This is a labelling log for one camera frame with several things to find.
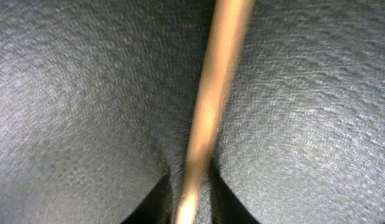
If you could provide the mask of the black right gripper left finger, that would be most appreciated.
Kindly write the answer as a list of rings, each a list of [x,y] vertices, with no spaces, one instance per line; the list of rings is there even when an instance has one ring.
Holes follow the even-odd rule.
[[[171,224],[171,219],[172,190],[165,175],[121,224]]]

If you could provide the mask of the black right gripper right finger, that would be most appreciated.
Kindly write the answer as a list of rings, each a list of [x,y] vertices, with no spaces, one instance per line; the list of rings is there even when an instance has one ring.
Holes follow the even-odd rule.
[[[212,224],[259,224],[216,170],[210,172]]]

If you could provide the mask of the wooden chopstick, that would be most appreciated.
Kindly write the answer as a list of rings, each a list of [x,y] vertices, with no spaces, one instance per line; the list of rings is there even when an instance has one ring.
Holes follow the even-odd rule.
[[[253,0],[216,1],[188,140],[176,224],[192,224],[196,217],[199,188],[213,154],[253,5]]]

